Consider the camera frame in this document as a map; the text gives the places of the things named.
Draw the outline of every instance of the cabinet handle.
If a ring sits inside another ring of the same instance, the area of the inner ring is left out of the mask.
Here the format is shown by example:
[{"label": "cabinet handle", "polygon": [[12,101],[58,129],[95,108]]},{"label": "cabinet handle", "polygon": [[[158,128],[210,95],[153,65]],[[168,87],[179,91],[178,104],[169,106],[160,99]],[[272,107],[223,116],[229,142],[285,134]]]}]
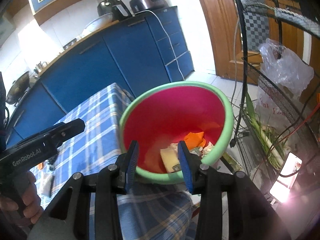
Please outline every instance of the cabinet handle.
[{"label": "cabinet handle", "polygon": [[134,22],[134,23],[130,23],[130,24],[128,24],[128,27],[133,26],[133,25],[136,25],[136,24],[138,24],[138,23],[145,22],[145,21],[146,21],[146,20],[143,19],[143,20],[140,20],[140,21],[137,21],[137,22]]},{"label": "cabinet handle", "polygon": [[15,128],[15,126],[16,126],[16,125],[17,125],[17,123],[19,122],[20,117],[22,116],[22,114],[24,113],[24,111],[25,111],[25,109],[23,109],[23,110],[22,110],[22,112],[20,113],[20,115],[18,116],[18,118],[17,118],[16,122],[15,122],[15,123],[14,123],[14,125],[13,125],[13,128]]},{"label": "cabinet handle", "polygon": [[85,53],[87,50],[91,49],[93,46],[97,45],[100,41],[94,43],[94,44],[91,44],[90,46],[88,46],[87,48],[85,48],[83,51],[81,51],[79,54],[83,54]]},{"label": "cabinet handle", "polygon": [[173,44],[172,47],[175,47],[175,46],[179,46],[180,43],[176,43],[176,44]]}]

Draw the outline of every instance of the air fryer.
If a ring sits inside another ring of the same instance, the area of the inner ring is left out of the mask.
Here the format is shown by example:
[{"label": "air fryer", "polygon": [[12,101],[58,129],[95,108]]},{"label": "air fryer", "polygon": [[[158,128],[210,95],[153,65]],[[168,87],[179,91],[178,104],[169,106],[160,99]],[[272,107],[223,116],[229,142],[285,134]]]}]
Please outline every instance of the air fryer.
[{"label": "air fryer", "polygon": [[131,12],[121,0],[104,0],[99,3],[97,10],[99,16],[107,13],[113,13],[113,21],[123,21],[132,17]]}]

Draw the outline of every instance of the green bowl rim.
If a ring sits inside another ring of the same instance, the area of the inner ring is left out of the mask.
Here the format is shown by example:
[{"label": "green bowl rim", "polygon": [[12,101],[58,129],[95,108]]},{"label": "green bowl rim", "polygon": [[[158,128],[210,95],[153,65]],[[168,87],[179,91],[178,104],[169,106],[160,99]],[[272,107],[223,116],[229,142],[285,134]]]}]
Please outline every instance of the green bowl rim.
[{"label": "green bowl rim", "polygon": [[[120,118],[120,147],[121,147],[121,151],[123,153],[126,152],[126,149],[124,147],[124,140],[123,140],[124,125],[129,117],[130,113],[134,110],[134,108],[138,104],[140,104],[145,98],[148,98],[149,96],[151,96],[152,94],[154,94],[156,92],[159,92],[161,90],[165,90],[168,88],[181,87],[181,86],[194,86],[194,87],[201,87],[201,88],[207,89],[211,92],[214,92],[222,101],[226,115],[225,115],[225,122],[224,122],[224,126],[222,129],[221,135],[220,135],[217,143],[215,144],[214,148],[201,161],[202,161],[202,163],[213,164],[221,158],[222,154],[224,153],[224,151],[228,147],[228,144],[231,139],[233,125],[234,125],[233,110],[232,110],[229,99],[220,89],[218,89],[212,85],[209,85],[207,83],[198,82],[198,81],[179,81],[179,82],[164,84],[164,85],[155,87],[155,88],[143,93],[139,97],[137,97],[127,107],[127,109],[123,112],[123,114]],[[150,171],[146,171],[146,170],[137,166],[136,173],[152,183],[176,184],[176,183],[183,182],[182,171],[161,174],[161,173],[153,173]]]}]

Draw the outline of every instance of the orange cloth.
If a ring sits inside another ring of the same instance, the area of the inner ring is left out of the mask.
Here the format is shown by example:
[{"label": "orange cloth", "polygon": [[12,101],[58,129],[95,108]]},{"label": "orange cloth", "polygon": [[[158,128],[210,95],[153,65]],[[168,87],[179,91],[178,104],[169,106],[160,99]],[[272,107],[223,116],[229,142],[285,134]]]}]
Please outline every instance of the orange cloth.
[{"label": "orange cloth", "polygon": [[190,133],[188,133],[183,139],[188,147],[188,150],[192,150],[192,149],[199,147],[199,146],[201,146],[203,148],[206,143],[203,136],[204,136],[204,132],[199,132],[199,133],[190,132]]}]

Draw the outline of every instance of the metal screw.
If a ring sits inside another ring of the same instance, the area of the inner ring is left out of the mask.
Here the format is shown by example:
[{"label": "metal screw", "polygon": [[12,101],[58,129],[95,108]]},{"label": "metal screw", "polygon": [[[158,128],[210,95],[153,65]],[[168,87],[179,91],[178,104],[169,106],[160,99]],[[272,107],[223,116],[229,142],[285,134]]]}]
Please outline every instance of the metal screw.
[{"label": "metal screw", "polygon": [[203,171],[206,171],[207,169],[209,169],[209,165],[205,163],[201,163],[199,167]]},{"label": "metal screw", "polygon": [[81,178],[81,173],[80,172],[76,172],[75,174],[72,175],[72,177],[74,179],[79,179],[79,178]]},{"label": "metal screw", "polygon": [[236,172],[236,176],[238,177],[238,178],[244,178],[244,176],[245,176],[245,173],[243,172],[243,171],[237,171]]},{"label": "metal screw", "polygon": [[118,166],[115,165],[115,164],[110,164],[110,165],[108,166],[108,170],[109,170],[109,171],[115,171],[117,168],[118,168]]}]

